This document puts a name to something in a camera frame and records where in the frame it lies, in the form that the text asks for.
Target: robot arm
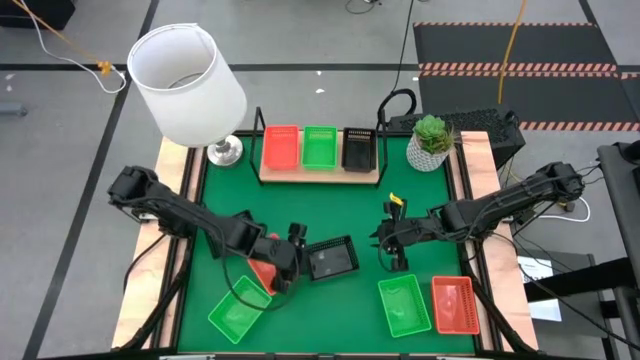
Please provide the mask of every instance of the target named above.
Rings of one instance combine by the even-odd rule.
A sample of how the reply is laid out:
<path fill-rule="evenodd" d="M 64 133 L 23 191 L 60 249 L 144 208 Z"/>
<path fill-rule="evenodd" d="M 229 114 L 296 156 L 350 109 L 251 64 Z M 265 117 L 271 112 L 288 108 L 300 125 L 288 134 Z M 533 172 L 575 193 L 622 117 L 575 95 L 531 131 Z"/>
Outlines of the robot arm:
<path fill-rule="evenodd" d="M 119 209 L 131 209 L 135 217 L 151 213 L 158 218 L 160 231 L 177 237 L 187 237 L 193 227 L 207 235 L 212 254 L 221 245 L 230 253 L 273 264 L 277 274 L 275 290 L 286 292 L 290 282 L 299 275 L 306 226 L 292 224 L 287 240 L 266 237 L 267 227 L 256 224 L 250 216 L 218 216 L 177 194 L 158 181 L 149 169 L 125 167 L 108 190 L 109 203 Z"/>
<path fill-rule="evenodd" d="M 584 190 L 582 176 L 569 164 L 550 163 L 523 181 L 475 200 L 458 200 L 427 210 L 426 217 L 405 218 L 406 201 L 385 203 L 391 219 L 383 220 L 372 237 L 394 255 L 392 271 L 406 271 L 404 247 L 418 242 L 463 242 L 486 238 L 500 221 L 543 201 L 577 200 Z"/>

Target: green table mat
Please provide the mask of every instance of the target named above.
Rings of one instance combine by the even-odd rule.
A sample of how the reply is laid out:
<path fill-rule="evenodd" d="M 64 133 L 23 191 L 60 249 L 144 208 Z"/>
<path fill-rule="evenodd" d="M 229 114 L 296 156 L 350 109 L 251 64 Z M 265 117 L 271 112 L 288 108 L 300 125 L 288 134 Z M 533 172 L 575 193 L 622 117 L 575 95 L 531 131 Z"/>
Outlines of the green table mat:
<path fill-rule="evenodd" d="M 429 316 L 431 277 L 460 275 L 454 244 L 431 242 L 407 248 L 410 271 L 385 272 L 368 236 L 386 215 L 382 203 L 389 193 L 409 200 L 408 216 L 424 216 L 425 210 L 449 201 L 444 169 L 421 173 L 406 160 L 409 138 L 388 139 L 389 168 L 378 189 L 372 185 L 278 184 L 260 186 L 249 165 L 250 137 L 242 137 L 245 154 L 234 168 L 209 165 L 203 201 L 216 214 L 233 215 L 249 209 L 254 220 L 267 224 L 269 233 L 287 237 L 289 223 L 308 226 L 307 242 L 349 234 L 360 269 L 341 277 L 311 283 L 303 276 L 293 288 L 294 298 L 284 308 L 265 312 L 237 345 L 207 320 L 224 297 L 219 260 L 213 260 L 200 232 L 194 247 L 193 266 L 182 317 L 178 348 L 182 352 L 291 352 L 291 353 L 473 353 L 470 336 L 440 335 L 435 329 L 393 338 L 380 300 L 378 281 L 415 274 Z M 256 161 L 262 150 L 257 141 Z M 384 257 L 388 266 L 389 258 Z M 257 279 L 247 261 L 229 259 L 232 283 L 242 275 Z M 272 306 L 283 295 L 276 295 Z"/>

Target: black basket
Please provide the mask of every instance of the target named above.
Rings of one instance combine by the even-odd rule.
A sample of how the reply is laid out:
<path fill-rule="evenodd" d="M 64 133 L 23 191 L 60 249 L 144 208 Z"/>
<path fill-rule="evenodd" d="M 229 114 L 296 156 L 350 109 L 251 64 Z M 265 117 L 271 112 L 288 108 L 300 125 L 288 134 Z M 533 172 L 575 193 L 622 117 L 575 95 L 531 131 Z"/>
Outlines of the black basket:
<path fill-rule="evenodd" d="M 344 128 L 342 167 L 346 171 L 371 172 L 376 168 L 377 134 L 373 129 Z"/>
<path fill-rule="evenodd" d="M 306 249 L 311 281 L 356 271 L 360 268 L 351 236 L 319 242 Z"/>

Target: lamp base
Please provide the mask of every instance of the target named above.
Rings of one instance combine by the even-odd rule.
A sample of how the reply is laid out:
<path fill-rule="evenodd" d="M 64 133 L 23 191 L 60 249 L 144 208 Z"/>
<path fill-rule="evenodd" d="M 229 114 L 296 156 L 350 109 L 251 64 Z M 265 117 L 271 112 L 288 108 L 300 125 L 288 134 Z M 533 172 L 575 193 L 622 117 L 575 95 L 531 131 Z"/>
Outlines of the lamp base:
<path fill-rule="evenodd" d="M 214 165 L 231 166 L 242 157 L 242 141 L 229 135 L 221 142 L 207 147 L 207 157 Z"/>

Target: white power cord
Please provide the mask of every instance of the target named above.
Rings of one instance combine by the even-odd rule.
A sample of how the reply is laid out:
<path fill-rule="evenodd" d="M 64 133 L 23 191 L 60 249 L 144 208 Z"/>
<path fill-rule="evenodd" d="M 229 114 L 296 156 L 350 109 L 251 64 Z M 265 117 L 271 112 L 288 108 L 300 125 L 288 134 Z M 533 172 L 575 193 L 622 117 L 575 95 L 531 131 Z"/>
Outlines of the white power cord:
<path fill-rule="evenodd" d="M 582 196 L 579 198 L 579 200 L 582 201 L 584 203 L 584 206 L 587 208 L 587 217 L 584 219 L 572 219 L 572 218 L 568 218 L 560 215 L 540 215 L 538 216 L 538 219 L 557 219 L 557 220 L 585 223 L 589 221 L 589 219 L 591 219 L 591 208 L 589 207 L 589 203 L 587 203 L 587 200 L 582 198 Z"/>
<path fill-rule="evenodd" d="M 24 0 L 20 0 L 20 2 L 22 3 L 22 5 L 25 8 L 29 9 L 29 7 L 24 2 Z M 91 74 L 96 79 L 96 81 L 98 82 L 98 85 L 100 85 L 100 87 L 102 88 L 102 91 L 104 91 L 107 94 L 117 94 L 120 91 L 122 91 L 122 89 L 124 89 L 125 86 L 127 86 L 127 80 L 124 78 L 124 75 L 121 72 L 119 72 L 118 70 L 116 70 L 116 67 L 113 66 L 113 65 L 111 65 L 111 70 L 114 71 L 116 74 L 118 74 L 118 76 L 120 76 L 120 78 L 122 79 L 122 86 L 120 86 L 120 88 L 118 90 L 107 90 L 104 87 L 104 84 L 102 83 L 102 81 L 100 80 L 98 75 L 96 75 L 96 73 L 94 71 L 92 71 L 91 69 L 89 69 L 86 66 L 76 62 L 75 60 L 72 60 L 72 59 L 69 59 L 69 58 L 65 58 L 65 57 L 61 57 L 61 56 L 58 56 L 58 55 L 50 53 L 49 50 L 47 50 L 47 47 L 44 46 L 44 41 L 42 40 L 42 34 L 40 33 L 40 26 L 38 26 L 38 21 L 36 21 L 36 19 L 30 13 L 29 13 L 29 17 L 31 18 L 31 21 L 33 21 L 33 25 L 36 27 L 36 32 L 38 33 L 38 39 L 40 40 L 40 46 L 42 47 L 42 50 L 44 50 L 44 52 L 47 55 L 49 55 L 51 57 L 54 57 L 54 58 L 56 58 L 58 60 L 62 60 L 62 61 L 66 61 L 66 62 L 70 62 L 72 64 L 75 64 L 78 67 L 80 67 L 81 69 L 87 71 L 89 74 Z"/>

